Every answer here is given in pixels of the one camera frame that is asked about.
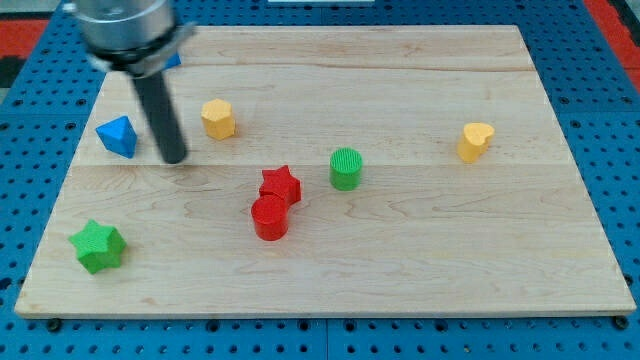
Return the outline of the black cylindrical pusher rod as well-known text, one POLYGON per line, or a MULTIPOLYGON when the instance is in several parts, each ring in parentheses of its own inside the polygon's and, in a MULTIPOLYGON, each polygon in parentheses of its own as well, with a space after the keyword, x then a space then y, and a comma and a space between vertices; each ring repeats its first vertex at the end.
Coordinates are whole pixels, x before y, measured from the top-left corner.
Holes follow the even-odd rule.
POLYGON ((133 78, 132 83, 163 161, 182 162, 187 146, 163 74, 133 78))

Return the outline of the blue block behind arm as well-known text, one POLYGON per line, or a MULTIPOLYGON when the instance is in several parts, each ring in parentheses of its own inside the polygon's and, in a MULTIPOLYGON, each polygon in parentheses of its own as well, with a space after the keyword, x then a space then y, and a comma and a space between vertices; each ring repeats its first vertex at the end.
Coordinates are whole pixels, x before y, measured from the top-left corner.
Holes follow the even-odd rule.
POLYGON ((165 63, 166 69, 171 69, 173 67, 179 66, 181 64, 181 58, 178 53, 172 55, 165 63))

